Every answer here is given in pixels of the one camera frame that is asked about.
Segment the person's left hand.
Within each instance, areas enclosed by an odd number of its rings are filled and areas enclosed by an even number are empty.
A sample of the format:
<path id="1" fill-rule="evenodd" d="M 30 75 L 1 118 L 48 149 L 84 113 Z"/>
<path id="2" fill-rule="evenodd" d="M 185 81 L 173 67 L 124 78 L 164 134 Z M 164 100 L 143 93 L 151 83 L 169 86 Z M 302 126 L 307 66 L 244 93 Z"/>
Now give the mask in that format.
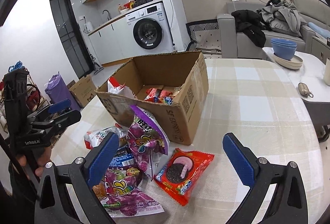
<path id="1" fill-rule="evenodd" d="M 30 180 L 31 173 L 28 173 L 29 167 L 34 170 L 34 175 L 41 178 L 45 164 L 51 161 L 52 147 L 32 149 L 32 160 L 27 160 L 25 155 L 19 154 L 16 156 L 16 160 L 22 166 L 27 178 Z"/>

